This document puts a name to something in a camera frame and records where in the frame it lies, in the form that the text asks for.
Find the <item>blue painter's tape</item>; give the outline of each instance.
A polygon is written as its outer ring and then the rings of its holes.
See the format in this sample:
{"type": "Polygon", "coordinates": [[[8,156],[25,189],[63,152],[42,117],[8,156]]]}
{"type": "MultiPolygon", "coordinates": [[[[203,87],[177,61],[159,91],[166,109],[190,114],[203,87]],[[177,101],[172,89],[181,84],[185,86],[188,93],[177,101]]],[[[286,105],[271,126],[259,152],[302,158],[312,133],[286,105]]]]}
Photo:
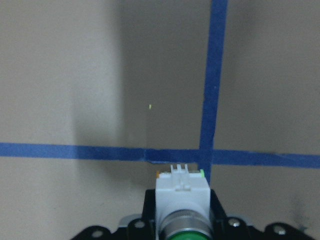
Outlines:
{"type": "Polygon", "coordinates": [[[212,1],[204,84],[204,101],[202,107],[200,149],[212,149],[214,146],[227,5],[227,0],[212,1]]]}
{"type": "Polygon", "coordinates": [[[154,164],[197,163],[210,181],[211,164],[243,166],[280,166],[320,169],[320,156],[268,154],[250,151],[201,149],[150,149],[105,146],[0,143],[0,157],[122,160],[154,164]]]}
{"type": "Polygon", "coordinates": [[[142,148],[0,143],[1,157],[140,161],[142,148]]]}
{"type": "Polygon", "coordinates": [[[320,156],[318,155],[271,154],[232,150],[214,150],[212,154],[212,164],[217,165],[320,168],[320,156]]]}

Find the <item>vertical blue tape line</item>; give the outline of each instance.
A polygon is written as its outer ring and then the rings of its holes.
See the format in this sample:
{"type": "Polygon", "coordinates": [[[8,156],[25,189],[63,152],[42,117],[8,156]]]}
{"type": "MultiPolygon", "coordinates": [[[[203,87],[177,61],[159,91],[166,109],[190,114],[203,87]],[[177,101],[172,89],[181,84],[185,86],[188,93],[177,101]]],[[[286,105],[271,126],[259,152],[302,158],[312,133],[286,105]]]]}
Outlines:
{"type": "Polygon", "coordinates": [[[227,6],[227,0],[212,1],[204,83],[204,101],[202,107],[200,149],[212,149],[214,146],[227,6]]]}

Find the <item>screw hole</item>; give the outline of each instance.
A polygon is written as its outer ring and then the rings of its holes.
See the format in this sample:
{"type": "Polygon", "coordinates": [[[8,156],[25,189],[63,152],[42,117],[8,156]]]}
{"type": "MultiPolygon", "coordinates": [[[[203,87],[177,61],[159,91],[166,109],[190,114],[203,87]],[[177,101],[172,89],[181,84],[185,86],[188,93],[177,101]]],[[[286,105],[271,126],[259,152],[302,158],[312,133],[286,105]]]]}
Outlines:
{"type": "Polygon", "coordinates": [[[95,230],[95,231],[91,234],[91,237],[93,237],[94,239],[97,239],[97,238],[100,238],[103,234],[104,234],[103,231],[95,230]]]}
{"type": "Polygon", "coordinates": [[[144,226],[145,226],[145,223],[143,221],[141,221],[141,220],[137,221],[134,224],[134,227],[137,228],[137,229],[142,229],[144,226]]]}

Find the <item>screw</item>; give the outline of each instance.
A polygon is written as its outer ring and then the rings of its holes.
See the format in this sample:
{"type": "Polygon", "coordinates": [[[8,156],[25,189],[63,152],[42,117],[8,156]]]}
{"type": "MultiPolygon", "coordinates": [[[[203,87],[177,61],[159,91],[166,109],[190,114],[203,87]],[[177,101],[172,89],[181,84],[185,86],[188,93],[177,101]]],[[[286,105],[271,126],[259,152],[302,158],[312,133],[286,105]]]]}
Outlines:
{"type": "Polygon", "coordinates": [[[235,227],[235,228],[240,226],[240,221],[236,218],[230,218],[228,223],[230,226],[235,227]]]}
{"type": "Polygon", "coordinates": [[[276,234],[279,234],[279,235],[285,235],[286,234],[286,230],[280,225],[273,226],[273,231],[276,234]]]}
{"type": "Polygon", "coordinates": [[[145,226],[145,223],[141,220],[137,221],[135,224],[134,224],[134,227],[136,229],[142,229],[143,227],[145,226]]]}

